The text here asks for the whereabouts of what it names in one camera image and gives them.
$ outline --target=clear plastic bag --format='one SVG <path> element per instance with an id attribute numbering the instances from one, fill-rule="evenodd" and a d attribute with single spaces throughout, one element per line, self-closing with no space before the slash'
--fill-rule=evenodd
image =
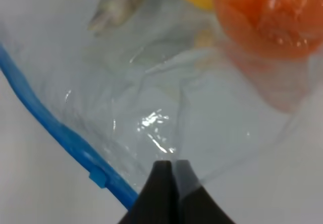
<path id="1" fill-rule="evenodd" d="M 205 184 L 281 141 L 318 82 L 318 53 L 273 63 L 227 38 L 214 13 L 138 1 L 115 23 L 98 0 L 0 0 L 0 39 L 42 105 L 136 192 L 156 160 L 187 159 Z M 83 147 L 65 145 L 110 177 Z"/>

